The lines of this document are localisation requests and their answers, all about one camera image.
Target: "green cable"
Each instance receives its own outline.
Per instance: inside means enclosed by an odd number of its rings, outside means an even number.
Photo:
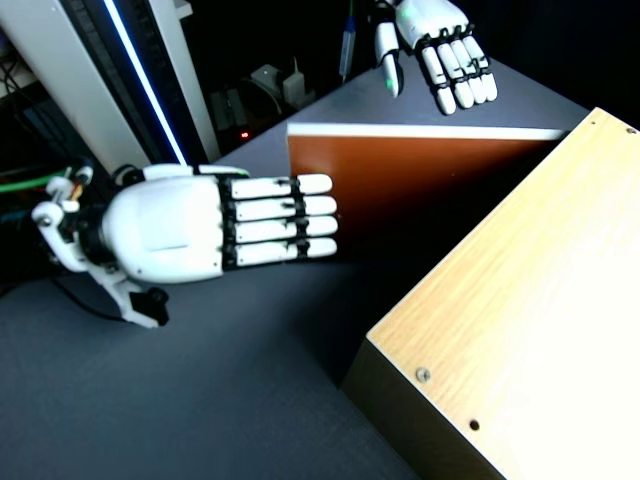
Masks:
[[[53,177],[61,177],[64,174],[65,170],[60,170],[59,172],[51,173],[49,175],[45,175],[44,177],[34,178],[32,180],[25,180],[24,182],[0,184],[0,194],[19,192],[21,190],[30,190],[35,187],[42,187],[43,185],[49,183],[49,180],[51,180]]]

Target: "led light strip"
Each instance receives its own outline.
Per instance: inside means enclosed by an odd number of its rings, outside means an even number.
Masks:
[[[160,121],[160,125],[162,125],[162,129],[164,130],[164,133],[167,136],[169,143],[171,144],[171,148],[173,148],[173,151],[176,154],[176,158],[178,159],[178,162],[186,166],[187,161],[184,159],[184,156],[182,155],[182,151],[180,150],[180,146],[176,141],[176,137],[173,135],[173,132],[171,131],[171,127],[169,126],[169,122],[167,122],[167,118],[164,116],[164,112],[160,107],[160,103],[158,103],[158,98],[156,97],[156,94],[153,91],[153,88],[151,87],[151,83],[149,83],[147,74],[145,73],[144,68],[142,68],[142,63],[140,63],[138,54],[136,53],[135,48],[133,48],[133,44],[131,43],[129,34],[127,33],[127,30],[124,27],[124,24],[122,23],[122,19],[120,18],[120,13],[118,12],[118,9],[113,3],[113,0],[104,0],[104,4],[107,7],[107,10],[109,11],[109,16],[111,17],[111,21],[113,22],[113,25],[116,27],[116,30],[118,31],[118,35],[120,36],[120,40],[122,41],[122,44],[124,45],[125,50],[127,51],[127,55],[129,55],[129,60],[131,60],[131,64],[133,65],[133,68],[138,74],[140,83],[142,84],[142,87],[144,88],[144,91],[146,92],[147,97],[151,102],[153,111],[156,112],[156,116]]]

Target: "screw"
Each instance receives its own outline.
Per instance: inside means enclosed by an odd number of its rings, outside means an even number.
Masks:
[[[416,370],[416,378],[420,383],[427,383],[431,378],[431,372],[424,367],[420,367]]]

